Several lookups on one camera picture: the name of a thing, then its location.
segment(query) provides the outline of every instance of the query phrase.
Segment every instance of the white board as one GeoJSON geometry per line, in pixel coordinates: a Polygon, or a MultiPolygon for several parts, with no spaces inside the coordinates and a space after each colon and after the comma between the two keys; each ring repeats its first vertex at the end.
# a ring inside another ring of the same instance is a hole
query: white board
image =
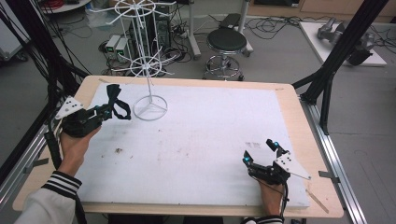
{"type": "MultiPolygon", "coordinates": [[[[106,104],[106,85],[92,99],[106,104]]],[[[148,86],[120,85],[132,106],[148,86]]],[[[260,188],[242,158],[270,165],[271,138],[293,151],[273,91],[154,86],[168,103],[154,121],[109,119],[91,140],[77,178],[83,202],[259,205],[260,188]]],[[[290,207],[309,205],[304,183],[293,176],[290,207]]]]}
{"type": "MultiPolygon", "coordinates": [[[[314,49],[315,53],[318,55],[320,60],[324,63],[327,57],[329,57],[330,52],[332,52],[333,45],[326,39],[318,39],[318,28],[322,27],[324,23],[319,22],[305,22],[301,21],[300,26],[303,30],[304,35],[308,38],[311,47],[314,49]]],[[[332,26],[332,31],[337,28],[338,24],[332,26]]],[[[385,66],[387,63],[379,56],[375,50],[370,50],[373,53],[366,61],[364,61],[361,66],[372,66],[379,67],[385,66]]],[[[343,65],[350,65],[348,62],[344,62],[343,65]]]]}

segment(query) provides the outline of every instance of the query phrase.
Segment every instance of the white wire rack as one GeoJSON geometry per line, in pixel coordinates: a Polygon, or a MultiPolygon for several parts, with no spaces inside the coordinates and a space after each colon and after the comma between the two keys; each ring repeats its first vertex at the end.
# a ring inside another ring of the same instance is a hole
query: white wire rack
{"type": "MultiPolygon", "coordinates": [[[[163,60],[161,59],[161,48],[158,43],[158,33],[157,27],[155,24],[156,16],[155,14],[159,14],[161,16],[168,17],[169,14],[162,13],[157,11],[157,6],[172,6],[174,3],[154,3],[150,0],[130,0],[127,2],[126,0],[117,1],[114,7],[106,8],[106,9],[99,9],[99,10],[92,10],[92,12],[102,12],[102,11],[109,11],[114,10],[118,16],[111,22],[107,24],[112,24],[115,21],[120,20],[122,30],[124,36],[126,35],[125,25],[122,18],[129,18],[131,20],[132,26],[134,28],[134,39],[136,40],[136,50],[138,53],[138,58],[132,60],[126,58],[122,55],[119,55],[123,59],[130,62],[130,66],[128,68],[122,69],[112,69],[115,72],[118,71],[126,71],[129,70],[134,75],[134,77],[145,77],[148,81],[148,95],[140,98],[133,107],[134,115],[137,116],[139,119],[143,120],[155,120],[160,119],[163,117],[167,110],[168,104],[166,103],[165,99],[163,99],[159,95],[153,95],[151,91],[151,85],[153,85],[151,78],[158,76],[160,73],[164,73],[167,75],[173,75],[172,73],[168,73],[163,70],[163,63],[168,63],[172,61],[173,58],[163,60]],[[149,21],[147,18],[151,16],[153,20],[153,27],[154,27],[154,38],[153,41],[156,43],[157,52],[153,54],[152,48],[149,44],[149,34],[147,25],[149,21]]],[[[132,58],[131,48],[127,41],[127,49],[130,57],[132,58]]]]}

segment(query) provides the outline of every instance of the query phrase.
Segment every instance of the person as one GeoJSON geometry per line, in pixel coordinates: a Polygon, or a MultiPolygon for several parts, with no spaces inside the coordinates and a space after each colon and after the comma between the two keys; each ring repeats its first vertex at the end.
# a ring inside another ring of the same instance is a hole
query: person
{"type": "MultiPolygon", "coordinates": [[[[45,224],[73,222],[76,207],[76,195],[81,182],[74,178],[84,162],[84,155],[93,136],[100,127],[82,138],[74,138],[61,133],[61,147],[64,159],[57,171],[54,171],[41,189],[31,193],[23,206],[23,211],[15,224],[45,224]]],[[[248,218],[243,223],[280,224],[280,203],[282,201],[282,185],[268,185],[259,180],[262,192],[263,212],[261,218],[248,218]]]]}

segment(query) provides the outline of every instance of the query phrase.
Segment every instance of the sleeve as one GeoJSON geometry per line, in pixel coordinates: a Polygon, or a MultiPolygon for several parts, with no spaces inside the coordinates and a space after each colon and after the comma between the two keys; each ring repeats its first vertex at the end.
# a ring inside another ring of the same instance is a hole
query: sleeve
{"type": "Polygon", "coordinates": [[[248,217],[241,224],[283,224],[283,220],[280,216],[248,217]]]}
{"type": "Polygon", "coordinates": [[[16,224],[73,222],[76,194],[81,182],[72,176],[54,171],[41,189],[31,193],[16,224]]]}

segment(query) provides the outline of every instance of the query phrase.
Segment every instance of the metal stool legs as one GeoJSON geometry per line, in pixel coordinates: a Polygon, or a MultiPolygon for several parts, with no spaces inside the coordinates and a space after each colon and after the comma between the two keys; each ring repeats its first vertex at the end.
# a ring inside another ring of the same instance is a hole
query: metal stool legs
{"type": "Polygon", "coordinates": [[[213,56],[206,62],[204,79],[206,79],[206,74],[222,77],[224,80],[233,76],[239,76],[238,80],[240,81],[244,79],[242,71],[239,69],[239,62],[224,54],[213,56]]]}

